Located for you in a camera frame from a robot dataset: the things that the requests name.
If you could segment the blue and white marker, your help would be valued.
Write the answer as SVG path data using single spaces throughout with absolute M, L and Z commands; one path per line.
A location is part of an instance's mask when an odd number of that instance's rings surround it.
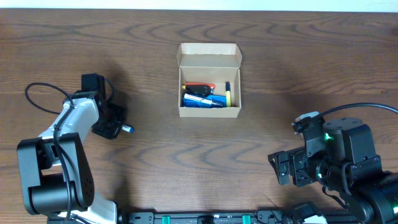
M 126 131 L 126 132 L 129 132 L 129 133 L 133 133 L 134 132 L 134 128 L 133 127 L 125 125 L 125 124 L 122 125 L 122 130 Z

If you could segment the black and white marker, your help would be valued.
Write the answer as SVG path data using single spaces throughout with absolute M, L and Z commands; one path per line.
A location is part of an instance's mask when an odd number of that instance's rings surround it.
M 209 99 L 202 98 L 202 97 L 195 96 L 195 95 L 191 95 L 191 94 L 188 94 L 188 93 L 184 94 L 183 97 L 184 97 L 185 100 L 195 101 L 197 103 L 202 103 L 204 105 L 223 107 L 223 104 L 220 103 L 220 102 L 209 100 Z

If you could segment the black tape dispenser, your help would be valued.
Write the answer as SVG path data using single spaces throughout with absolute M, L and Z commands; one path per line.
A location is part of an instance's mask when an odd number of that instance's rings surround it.
M 188 88 L 184 89 L 186 93 L 191 95 L 208 96 L 213 93 L 213 91 L 205 90 L 204 88 Z

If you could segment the yellow highlighter with dark cap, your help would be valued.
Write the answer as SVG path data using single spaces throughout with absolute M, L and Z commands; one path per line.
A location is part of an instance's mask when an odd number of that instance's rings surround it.
M 231 107 L 231 86 L 230 82 L 225 83 L 226 107 Z

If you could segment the blue plastic case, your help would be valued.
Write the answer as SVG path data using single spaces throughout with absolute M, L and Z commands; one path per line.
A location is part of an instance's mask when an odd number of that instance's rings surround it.
M 223 107 L 204 105 L 202 103 L 197 103 L 195 101 L 185 100 L 184 97 L 183 97 L 183 101 L 182 101 L 182 106 L 188 107 L 188 108 L 225 108 L 226 107 L 226 97 L 225 96 L 208 95 L 206 97 L 204 97 L 204 96 L 199 96 L 199 97 L 220 102 L 223 104 Z

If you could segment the red stapler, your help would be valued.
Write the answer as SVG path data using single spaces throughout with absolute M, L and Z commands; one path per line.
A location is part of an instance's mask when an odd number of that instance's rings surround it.
M 184 89 L 188 89 L 188 88 L 204 88 L 205 90 L 213 91 L 215 89 L 215 84 L 212 84 L 212 83 L 200 83 L 200 82 L 186 82 L 183 87 L 184 87 Z

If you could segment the brown cardboard box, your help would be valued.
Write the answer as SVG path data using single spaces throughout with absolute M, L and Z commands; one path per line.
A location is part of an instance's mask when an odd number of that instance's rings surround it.
M 177 51 L 178 113 L 181 118 L 237 118 L 241 111 L 242 54 L 237 44 L 182 43 Z M 199 108 L 184 105 L 187 83 L 213 84 L 211 96 L 225 96 L 229 83 L 230 107 Z

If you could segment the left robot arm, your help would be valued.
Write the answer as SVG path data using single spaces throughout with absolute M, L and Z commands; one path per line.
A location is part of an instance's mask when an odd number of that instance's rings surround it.
M 82 75 L 81 88 L 65 91 L 62 111 L 38 137 L 17 146 L 23 203 L 31 215 L 48 223 L 128 223 L 116 202 L 95 190 L 83 148 L 88 133 L 116 139 L 125 122 L 123 107 L 106 95 L 110 81 L 96 73 Z

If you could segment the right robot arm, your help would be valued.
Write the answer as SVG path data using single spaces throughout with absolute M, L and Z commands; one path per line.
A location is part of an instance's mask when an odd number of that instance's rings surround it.
M 397 174 L 384 171 L 370 127 L 358 118 L 293 123 L 304 146 L 268 156 L 280 185 L 314 182 L 361 223 L 397 223 Z

